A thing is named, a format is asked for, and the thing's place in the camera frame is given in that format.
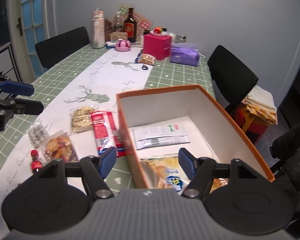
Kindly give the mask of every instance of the open box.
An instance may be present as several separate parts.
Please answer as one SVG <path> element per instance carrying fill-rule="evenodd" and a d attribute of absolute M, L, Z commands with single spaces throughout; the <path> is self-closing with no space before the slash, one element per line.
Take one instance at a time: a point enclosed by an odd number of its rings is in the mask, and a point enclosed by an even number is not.
<path fill-rule="evenodd" d="M 195 157 L 212 157 L 220 163 L 239 158 L 269 181 L 274 176 L 247 136 L 201 86 L 186 85 L 135 90 L 117 94 L 119 132 L 127 161 L 138 188 L 149 188 L 149 178 L 139 159 L 178 153 L 186 148 Z M 190 143 L 136 150 L 131 127 L 177 118 Z"/>

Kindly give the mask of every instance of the small red-capped bottle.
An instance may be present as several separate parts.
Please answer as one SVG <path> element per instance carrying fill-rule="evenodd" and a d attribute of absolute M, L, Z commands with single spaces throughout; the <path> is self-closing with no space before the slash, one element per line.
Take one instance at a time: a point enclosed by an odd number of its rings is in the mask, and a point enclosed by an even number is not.
<path fill-rule="evenodd" d="M 33 173 L 38 172 L 42 168 L 42 160 L 39 158 L 39 153 L 37 150 L 31 151 L 32 161 L 30 163 L 30 167 Z"/>

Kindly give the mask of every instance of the orange round sticker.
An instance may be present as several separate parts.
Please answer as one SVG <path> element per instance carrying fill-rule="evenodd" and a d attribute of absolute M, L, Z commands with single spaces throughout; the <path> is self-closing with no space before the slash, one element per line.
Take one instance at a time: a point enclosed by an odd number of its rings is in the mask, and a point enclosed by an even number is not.
<path fill-rule="evenodd" d="M 58 141 L 56 139 L 51 139 L 47 144 L 47 148 L 50 152 L 54 152 L 58 150 L 59 148 Z"/>

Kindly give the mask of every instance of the blue gripper pad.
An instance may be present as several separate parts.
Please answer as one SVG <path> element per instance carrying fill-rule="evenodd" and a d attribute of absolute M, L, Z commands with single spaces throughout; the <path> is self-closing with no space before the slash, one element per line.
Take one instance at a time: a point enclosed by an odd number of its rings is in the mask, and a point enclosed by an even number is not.
<path fill-rule="evenodd" d="M 2 89 L 2 91 L 5 93 L 27 97 L 33 95 L 34 93 L 33 85 L 19 83 L 11 80 L 1 83 L 0 89 Z"/>
<path fill-rule="evenodd" d="M 178 153 L 178 161 L 189 180 L 192 180 L 197 173 L 194 167 L 195 160 L 196 158 L 190 152 L 188 152 L 186 148 L 180 148 Z"/>
<path fill-rule="evenodd" d="M 98 159 L 100 159 L 101 162 L 98 171 L 101 177 L 105 179 L 113 168 L 115 161 L 117 160 L 117 151 L 115 147 L 110 147 L 109 149 L 107 149 L 98 157 Z"/>

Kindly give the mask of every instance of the red bottle cap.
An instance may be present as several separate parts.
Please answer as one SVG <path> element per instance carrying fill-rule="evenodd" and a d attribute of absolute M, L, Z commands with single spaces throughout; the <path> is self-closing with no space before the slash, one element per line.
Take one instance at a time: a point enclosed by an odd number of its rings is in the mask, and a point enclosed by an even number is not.
<path fill-rule="evenodd" d="M 38 157 L 39 156 L 39 153 L 37 150 L 32 150 L 31 151 L 31 157 Z"/>

